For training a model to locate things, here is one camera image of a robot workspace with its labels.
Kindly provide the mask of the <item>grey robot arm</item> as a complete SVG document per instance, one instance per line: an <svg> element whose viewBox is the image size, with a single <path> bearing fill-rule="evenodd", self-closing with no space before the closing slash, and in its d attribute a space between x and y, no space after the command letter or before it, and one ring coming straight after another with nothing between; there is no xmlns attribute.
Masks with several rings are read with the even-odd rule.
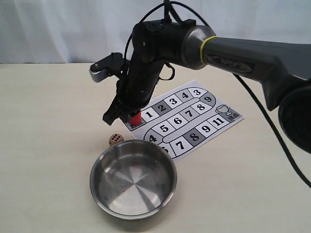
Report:
<svg viewBox="0 0 311 233"><path fill-rule="evenodd" d="M207 65L243 76L262 85L268 110L278 109L287 137L306 152L311 150L311 47L293 44L223 38L209 26L164 23L136 24L134 51L119 75L117 92L103 115L107 124L128 122L153 94L166 63L193 70Z"/></svg>

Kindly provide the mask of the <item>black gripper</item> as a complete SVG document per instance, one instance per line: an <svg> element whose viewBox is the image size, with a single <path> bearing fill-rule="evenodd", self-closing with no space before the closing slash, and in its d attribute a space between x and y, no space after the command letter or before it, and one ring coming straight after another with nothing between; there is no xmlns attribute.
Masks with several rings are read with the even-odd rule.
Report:
<svg viewBox="0 0 311 233"><path fill-rule="evenodd" d="M118 81L116 100L103 114L102 120L112 125L121 117L130 121L145 107L153 94L164 61L158 58L157 39L159 26L154 23L138 23L132 31L134 51L128 71Z"/></svg>

